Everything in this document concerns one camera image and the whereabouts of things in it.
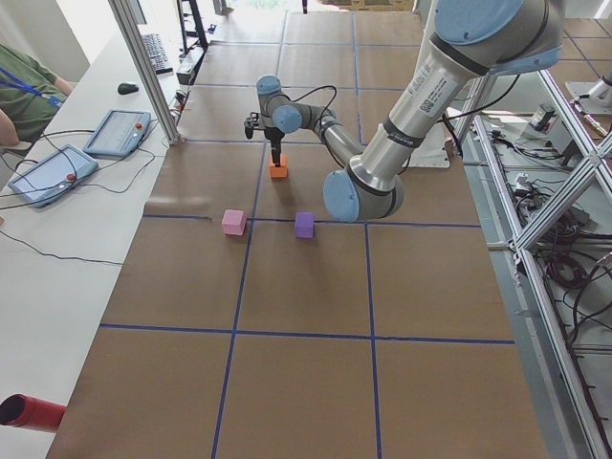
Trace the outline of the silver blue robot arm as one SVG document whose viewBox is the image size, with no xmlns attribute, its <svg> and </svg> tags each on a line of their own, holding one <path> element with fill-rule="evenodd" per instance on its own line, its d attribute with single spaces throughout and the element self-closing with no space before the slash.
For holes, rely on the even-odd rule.
<svg viewBox="0 0 612 459">
<path fill-rule="evenodd" d="M 246 137 L 263 131 L 279 161 L 285 135 L 313 131 L 342 165 L 323 186 L 338 221 L 385 218 L 401 207 L 402 167 L 469 80 L 547 69 L 560 57 L 562 1 L 440 1 L 431 18 L 426 58 L 367 146 L 330 109 L 290 100 L 276 76 L 256 83 L 259 109 L 244 121 Z"/>
</svg>

